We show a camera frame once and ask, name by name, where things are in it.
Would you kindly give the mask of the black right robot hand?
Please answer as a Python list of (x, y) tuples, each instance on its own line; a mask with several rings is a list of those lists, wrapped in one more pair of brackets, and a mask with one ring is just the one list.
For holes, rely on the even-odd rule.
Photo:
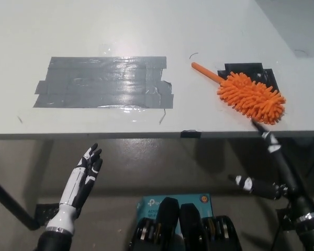
[(290, 219), (293, 222), (314, 220), (314, 201), (306, 192), (296, 170), (283, 156), (282, 145), (275, 135), (259, 122), (252, 119), (251, 123), (264, 140), (267, 151), (277, 166), (279, 183), (270, 184), (241, 175), (229, 175), (228, 179), (243, 191), (265, 199), (277, 200), (285, 197), (290, 203)]

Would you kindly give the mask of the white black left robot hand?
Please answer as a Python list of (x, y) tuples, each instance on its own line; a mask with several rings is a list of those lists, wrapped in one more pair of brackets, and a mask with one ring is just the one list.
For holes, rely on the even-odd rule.
[(66, 183), (59, 202), (59, 210), (48, 222), (46, 231), (74, 235), (74, 221), (79, 217), (103, 163), (101, 152), (95, 143), (81, 157)]

